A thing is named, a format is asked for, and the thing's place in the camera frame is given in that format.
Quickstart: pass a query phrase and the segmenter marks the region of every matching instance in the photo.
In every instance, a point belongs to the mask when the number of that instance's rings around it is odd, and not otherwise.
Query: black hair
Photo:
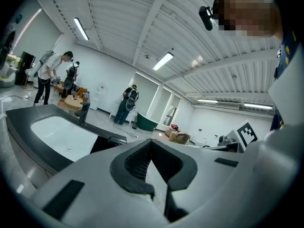
[[[218,26],[224,30],[236,30],[230,21],[224,18],[224,0],[214,0],[212,6],[212,15],[214,19],[218,19]]]
[[[67,51],[65,54],[63,54],[64,56],[65,55],[67,55],[67,56],[69,56],[71,59],[74,57],[73,56],[73,52],[71,52],[71,51]]]

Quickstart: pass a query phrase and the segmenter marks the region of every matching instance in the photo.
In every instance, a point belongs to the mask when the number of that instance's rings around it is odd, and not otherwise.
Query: ceiling
[[[232,38],[217,27],[207,31],[198,11],[200,6],[212,6],[213,0],[40,2],[77,43],[141,69],[196,105],[198,98],[272,105],[267,90],[274,81],[280,42],[274,37]],[[89,41],[76,29],[75,17]],[[174,58],[152,70],[167,52]]]

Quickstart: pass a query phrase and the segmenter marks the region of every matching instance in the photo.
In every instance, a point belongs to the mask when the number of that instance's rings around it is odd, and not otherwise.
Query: black pants
[[[118,108],[118,111],[116,113],[116,117],[114,119],[114,122],[115,123],[118,123],[119,121],[119,124],[120,125],[123,125],[123,123],[125,122],[125,120],[127,119],[127,116],[129,114],[129,111],[127,110],[126,108],[126,104],[127,104],[127,101],[128,99],[124,99],[120,105],[119,105],[119,108]]]
[[[44,97],[44,105],[48,104],[49,93],[51,91],[51,80],[50,79],[42,79],[38,77],[38,92],[35,97],[35,102],[38,103],[40,98],[43,95],[44,87],[46,88],[46,95]]]
[[[68,90],[66,90],[65,88],[63,88],[63,93],[61,94],[61,98],[66,98],[67,95],[71,95],[72,94],[72,87],[70,87]]]

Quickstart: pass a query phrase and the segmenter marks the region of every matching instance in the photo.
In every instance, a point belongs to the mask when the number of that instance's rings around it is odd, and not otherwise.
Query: wooden table
[[[66,112],[69,112],[69,110],[78,111],[78,110],[82,109],[82,105],[81,105],[82,102],[83,102],[83,100],[81,98],[79,98],[79,97],[73,98],[72,95],[68,95],[65,98],[65,104],[66,104],[65,111]]]

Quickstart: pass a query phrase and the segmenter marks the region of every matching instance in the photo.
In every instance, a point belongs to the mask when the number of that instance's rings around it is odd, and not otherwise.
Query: sink
[[[34,122],[31,130],[54,151],[74,162],[90,154],[98,137],[60,116]]]

